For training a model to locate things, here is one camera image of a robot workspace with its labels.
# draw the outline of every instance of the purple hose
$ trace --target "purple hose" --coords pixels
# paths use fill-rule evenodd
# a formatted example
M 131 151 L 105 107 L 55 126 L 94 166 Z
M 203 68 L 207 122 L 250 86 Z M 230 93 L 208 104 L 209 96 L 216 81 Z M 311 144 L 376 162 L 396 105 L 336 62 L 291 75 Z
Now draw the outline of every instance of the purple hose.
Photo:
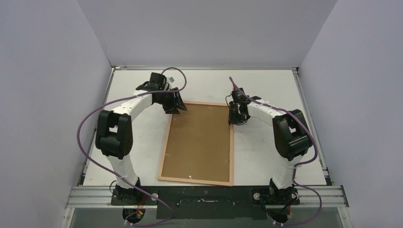
M 295 169 L 294 169 L 294 172 L 293 172 L 293 174 L 292 174 L 292 179 L 294 180 L 294 179 L 295 179 L 295 174 L 296 174 L 296 172 L 297 172 L 297 166 L 299 166 L 299 165 L 305 165 L 305 164 L 311 163 L 311 162 L 313 162 L 313 161 L 317 158 L 317 155 L 318 155 L 317 144 L 316 144 L 316 141 L 315 141 L 314 137 L 312 136 L 311 132 L 310 132 L 310 131 L 305 127 L 305 125 L 302 124 L 302 122 L 301 122 L 296 116 L 294 116 L 290 111 L 288 111 L 288 110 L 286 110 L 286 109 L 283 109 L 283 108 L 277 108 L 277 107 L 271 106 L 271 105 L 269 105 L 269 104 L 263 104 L 263 103 L 261 103 L 261 102 L 259 102 L 259 101 L 253 100 L 253 99 L 250 98 L 248 95 L 246 95 L 242 90 L 239 89 L 239 87 L 235 84 L 235 82 L 234 82 L 234 80 L 232 79 L 232 77 L 230 77 L 230 81 L 231 81 L 232 85 L 234 86 L 234 88 L 236 88 L 242 95 L 244 95 L 244 96 L 245 96 L 246 98 L 248 98 L 250 101 L 255 102 L 255 103 L 259 104 L 259 105 L 264 105 L 264 106 L 266 106 L 266 107 L 272 108 L 272 109 L 277 110 L 277 111 L 285 112 L 285 113 L 287 113 L 288 115 L 290 115 L 290 116 L 299 124 L 299 126 L 301 126 L 302 129 L 304 129 L 304 131 L 307 133 L 308 137 L 310 138 L 310 140 L 312 141 L 312 144 L 313 144 L 313 146 L 314 146 L 315 155 L 314 155 L 313 158 L 311 158 L 311 159 L 308 160 L 308 161 L 299 162 L 299 163 L 297 163 L 297 164 L 294 165 Z M 302 185 L 302 184 L 298 184 L 297 182 L 295 182 L 295 180 L 294 180 L 293 182 L 294 182 L 294 184 L 297 185 L 297 186 L 300 186 L 300 187 L 302 187 L 302 188 L 305 188 L 305 189 L 308 189 L 308 190 L 313 191 L 313 192 L 318 196 L 318 198 L 319 198 L 319 209 L 317 210 L 316 214 L 313 215 L 310 219 L 307 219 L 307 220 L 302 221 L 302 222 L 285 223 L 285 224 L 283 224 L 284 226 L 295 226 L 295 225 L 301 225 L 301 224 L 308 223 L 308 222 L 314 220 L 314 219 L 319 215 L 319 213 L 320 213 L 320 211 L 321 211 L 321 209 L 322 209 L 322 198 L 320 197 L 319 193 L 318 193 L 315 189 L 312 189 L 312 188 L 310 188 L 310 187 L 308 187 L 308 186 L 305 186 L 305 185 Z
M 176 93 L 176 92 L 182 91 L 182 90 L 186 87 L 186 84 L 187 84 L 187 79 L 186 79 L 185 74 L 184 74 L 180 69 L 178 69 L 178 68 L 176 68 L 176 67 L 168 67 L 168 68 L 166 68 L 165 70 L 162 71 L 162 74 L 163 74 L 165 71 L 169 70 L 169 69 L 175 69 L 175 70 L 179 71 L 179 72 L 183 75 L 183 78 L 185 79 L 185 83 L 184 83 L 183 87 L 180 88 L 179 90 L 174 90 L 174 91 L 165 91 L 165 90 L 150 91 L 150 92 L 146 92 L 146 93 L 142 93 L 142 94 L 138 94 L 138 95 L 134 95 L 134 96 L 125 97 L 125 98 L 117 99 L 117 100 L 114 100 L 114 101 L 110 101 L 110 102 L 105 103 L 104 105 L 102 105 L 102 106 L 100 106 L 100 107 L 94 109 L 93 111 L 91 111 L 86 117 L 84 117 L 84 119 L 81 121 L 81 123 L 80 123 L 80 125 L 78 126 L 78 129 L 77 129 L 77 143 L 78 143 L 78 146 L 79 146 L 81 152 L 84 154 L 85 157 L 87 157 L 87 159 L 89 159 L 89 160 L 92 161 L 95 165 L 101 167 L 102 169 L 104 169 L 104 170 L 106 170 L 106 171 L 108 171 L 108 172 L 114 174 L 115 176 L 117 176 L 118 178 L 120 178 L 121 180 L 123 180 L 123 182 L 125 182 L 125 183 L 128 184 L 128 185 L 130 185 L 130 186 L 133 187 L 134 189 L 136 189 L 136 190 L 142 192 L 143 194 L 145 194 L 145 195 L 147 195 L 147 196 L 149 196 L 149 197 L 152 197 L 152 198 L 156 199 L 158 202 L 160 202 L 160 203 L 162 203 L 164 206 L 166 206 L 166 207 L 169 209 L 169 211 L 171 211 L 171 215 L 170 215 L 168 218 L 165 218 L 165 219 L 163 219 L 163 220 L 161 220 L 161 221 L 154 222 L 154 223 L 150 223 L 150 224 L 133 224 L 133 226 L 136 226 L 136 227 L 149 227 L 149 226 L 157 225 L 157 224 L 163 223 L 163 222 L 165 222 L 165 221 L 168 221 L 168 220 L 170 220 L 170 219 L 172 218 L 172 216 L 173 216 L 173 210 L 172 210 L 172 208 L 171 208 L 170 206 L 168 206 L 168 204 L 166 204 L 164 201 L 162 201 L 162 200 L 160 200 L 159 198 L 157 198 L 157 197 L 151 195 L 150 193 L 148 193 L 148 192 L 142 190 L 141 188 L 139 188 L 139 187 L 137 187 L 137 186 L 131 184 L 131 183 L 128 182 L 125 178 L 123 178 L 122 176 L 120 176 L 117 172 L 114 172 L 113 170 L 108 169 L 107 167 L 101 165 L 100 163 L 98 163 L 98 162 L 96 162 L 94 159 L 92 159 L 92 158 L 88 155 L 88 153 L 85 152 L 83 146 L 81 145 L 81 140 L 80 140 L 81 127 L 83 126 L 84 122 L 85 122 L 92 114 L 94 114 L 94 113 L 97 112 L 98 110 L 101 110 L 102 108 L 104 108 L 104 107 L 106 107 L 106 106 L 108 106 L 108 105 L 110 105 L 110 104 L 113 104 L 113 103 L 116 103 L 116 102 L 120 102 L 120 101 L 130 100 L 130 99 L 133 99 L 133 98 L 136 98 L 136 97 L 139 97 L 139 96 L 144 96 L 144 95 L 147 95 L 147 94 L 156 94 L 156 93 Z M 130 216 L 132 216 L 132 215 L 134 215 L 134 214 L 135 214 L 135 213 L 132 213 L 132 214 L 128 215 L 128 216 L 125 218 L 125 220 L 127 220 Z

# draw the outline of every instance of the purple cable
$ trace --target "purple cable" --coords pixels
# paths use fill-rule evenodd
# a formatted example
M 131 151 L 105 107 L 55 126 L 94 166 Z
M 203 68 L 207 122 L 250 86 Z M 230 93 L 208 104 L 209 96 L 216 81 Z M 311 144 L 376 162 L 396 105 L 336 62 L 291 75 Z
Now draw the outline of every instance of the purple cable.
M 234 82 L 234 80 L 232 79 L 232 77 L 230 77 L 230 81 L 231 81 L 232 85 L 234 86 L 234 88 L 236 88 L 242 95 L 244 95 L 244 96 L 245 96 L 247 99 L 249 99 L 250 101 L 257 103 L 258 105 L 264 105 L 264 106 L 266 106 L 266 107 L 272 108 L 272 109 L 277 110 L 277 111 L 285 112 L 285 113 L 287 113 L 288 115 L 290 115 L 290 116 L 299 124 L 299 126 L 302 127 L 302 129 L 304 129 L 304 131 L 307 133 L 308 137 L 310 138 L 310 140 L 312 141 L 312 144 L 313 144 L 313 146 L 314 146 L 315 155 L 314 155 L 313 158 L 311 158 L 311 159 L 308 160 L 308 161 L 299 162 L 299 163 L 297 163 L 297 164 L 294 165 L 295 169 L 294 169 L 294 172 L 293 172 L 293 174 L 292 174 L 292 179 L 294 180 L 294 179 L 295 179 L 295 174 L 296 174 L 296 172 L 297 172 L 297 166 L 299 166 L 299 165 L 305 165 L 305 164 L 311 163 L 311 162 L 313 162 L 313 161 L 317 158 L 317 155 L 318 155 L 317 144 L 316 144 L 316 141 L 315 141 L 314 137 L 312 136 L 311 132 L 310 132 L 310 131 L 305 127 L 305 125 L 304 125 L 295 115 L 293 115 L 290 111 L 288 111 L 288 110 L 286 110 L 286 109 L 283 109 L 283 108 L 277 108 L 277 107 L 274 107 L 274 106 L 269 105 L 269 104 L 263 104 L 263 103 L 261 103 L 261 102 L 259 102 L 259 101 L 253 100 L 253 99 L 250 98 L 248 95 L 246 95 L 242 90 L 239 89 L 239 87 L 235 84 L 235 82 Z M 314 219 L 319 215 L 319 213 L 320 213 L 320 211 L 321 211 L 321 209 L 322 209 L 322 198 L 320 197 L 319 193 L 318 193 L 315 189 L 312 189 L 312 188 L 310 188 L 310 187 L 308 187 L 308 186 L 305 186 L 305 185 L 302 185 L 302 184 L 298 184 L 297 182 L 295 182 L 295 180 L 294 180 L 293 182 L 294 182 L 294 184 L 297 185 L 297 186 L 300 186 L 300 187 L 302 187 L 302 188 L 304 188 L 304 189 L 308 189 L 308 190 L 313 191 L 313 192 L 318 196 L 318 198 L 319 198 L 319 209 L 317 210 L 316 214 L 313 215 L 310 219 L 307 219 L 307 220 L 302 221 L 302 222 L 285 223 L 285 224 L 283 224 L 284 226 L 295 226 L 295 225 L 301 225 L 301 224 L 308 223 L 308 222 L 314 220 Z
M 100 163 L 98 163 L 97 161 L 95 161 L 94 159 L 92 159 L 92 158 L 88 155 L 88 153 L 85 152 L 83 146 L 81 145 L 81 140 L 80 140 L 81 127 L 83 126 L 84 122 L 85 122 L 92 114 L 94 114 L 94 113 L 97 112 L 98 110 L 101 110 L 102 108 L 104 108 L 104 107 L 106 107 L 106 106 L 108 106 L 108 105 L 110 105 L 110 104 L 113 104 L 113 103 L 116 103 L 116 102 L 120 102 L 120 101 L 130 100 L 130 99 L 133 99 L 133 98 L 136 98 L 136 97 L 139 97 L 139 96 L 144 96 L 144 95 L 147 95 L 147 94 L 156 94 L 156 93 L 176 93 L 176 92 L 182 91 L 182 90 L 186 87 L 186 84 L 187 84 L 187 79 L 186 79 L 185 74 L 184 74 L 180 69 L 178 69 L 178 68 L 176 68 L 176 67 L 168 67 L 168 68 L 166 68 L 165 70 L 162 71 L 162 74 L 163 74 L 165 71 L 169 70 L 169 69 L 175 69 L 175 70 L 179 71 L 179 72 L 183 75 L 183 78 L 185 79 L 185 83 L 184 83 L 183 87 L 180 88 L 179 90 L 174 90 L 174 91 L 166 91 L 166 90 L 150 91 L 150 92 L 146 92 L 146 93 L 142 93 L 142 94 L 138 94 L 138 95 L 134 95 L 134 96 L 125 97 L 125 98 L 120 98 L 120 99 L 117 99 L 117 100 L 114 100 L 114 101 L 110 101 L 110 102 L 105 103 L 105 104 L 103 104 L 102 106 L 100 106 L 100 107 L 94 109 L 93 111 L 91 111 L 86 117 L 84 117 L 84 119 L 81 121 L 81 123 L 80 123 L 80 125 L 78 126 L 78 129 L 77 129 L 77 144 L 78 144 L 78 146 L 79 146 L 81 152 L 84 154 L 85 157 L 87 157 L 88 160 L 92 161 L 95 165 L 101 167 L 102 169 L 104 169 L 104 170 L 106 170 L 106 171 L 108 171 L 108 172 L 114 174 L 115 176 L 117 176 L 118 178 L 120 178 L 121 180 L 123 180 L 123 182 L 125 182 L 125 183 L 128 184 L 128 185 L 130 185 L 130 186 L 133 187 L 134 189 L 136 189 L 136 190 L 142 192 L 143 194 L 145 194 L 145 195 L 147 195 L 147 196 L 149 196 L 149 197 L 152 197 L 152 198 L 156 199 L 158 202 L 160 202 L 160 203 L 162 203 L 164 206 L 166 206 L 166 207 L 169 209 L 169 211 L 171 211 L 171 215 L 170 215 L 168 218 L 165 218 L 165 219 L 163 219 L 163 220 L 161 220 L 161 221 L 154 222 L 154 223 L 150 223 L 150 224 L 133 224 L 133 226 L 136 226 L 136 227 L 149 227 L 149 226 L 154 226 L 154 225 L 157 225 L 157 224 L 166 222 L 166 221 L 168 221 L 168 220 L 170 220 L 170 219 L 172 218 L 172 216 L 173 216 L 173 210 L 172 210 L 172 208 L 171 208 L 168 204 L 166 204 L 164 201 L 162 201 L 162 200 L 160 200 L 159 198 L 153 196 L 152 194 L 150 194 L 150 193 L 148 193 L 148 192 L 142 190 L 141 188 L 139 188 L 139 187 L 137 187 L 137 186 L 131 184 L 131 183 L 128 182 L 125 178 L 123 178 L 122 176 L 120 176 L 117 172 L 114 172 L 113 170 L 108 169 L 107 167 L 101 165 Z M 132 214 L 128 215 L 128 216 L 125 218 L 125 220 L 127 220 L 130 216 L 132 216 L 132 215 L 134 215 L 134 214 L 135 214 L 135 213 L 132 213 Z

